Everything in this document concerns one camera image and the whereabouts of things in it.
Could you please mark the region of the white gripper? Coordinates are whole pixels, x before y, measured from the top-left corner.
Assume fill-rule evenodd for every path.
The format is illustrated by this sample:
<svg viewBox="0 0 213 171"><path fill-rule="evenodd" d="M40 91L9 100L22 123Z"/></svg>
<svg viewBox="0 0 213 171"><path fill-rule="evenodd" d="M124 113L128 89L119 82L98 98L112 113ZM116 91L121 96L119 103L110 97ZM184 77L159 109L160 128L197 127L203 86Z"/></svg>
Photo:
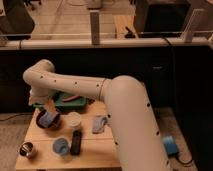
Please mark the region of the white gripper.
<svg viewBox="0 0 213 171"><path fill-rule="evenodd" d="M34 104L45 104L49 99L52 99L54 95L55 91L53 90L30 90L28 105L32 106ZM51 114L56 112L54 103L52 101L48 101L45 104L45 109Z"/></svg>

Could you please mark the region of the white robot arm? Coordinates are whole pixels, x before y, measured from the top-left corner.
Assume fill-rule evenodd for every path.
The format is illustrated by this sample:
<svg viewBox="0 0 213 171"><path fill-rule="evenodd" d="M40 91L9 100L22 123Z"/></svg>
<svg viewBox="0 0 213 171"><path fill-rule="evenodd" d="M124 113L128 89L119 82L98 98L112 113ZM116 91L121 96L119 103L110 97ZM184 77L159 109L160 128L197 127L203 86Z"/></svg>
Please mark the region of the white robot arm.
<svg viewBox="0 0 213 171"><path fill-rule="evenodd" d="M45 104L54 90L103 102L122 171L171 171L146 87L131 76L113 79L61 75L43 59L23 73L29 103Z"/></svg>

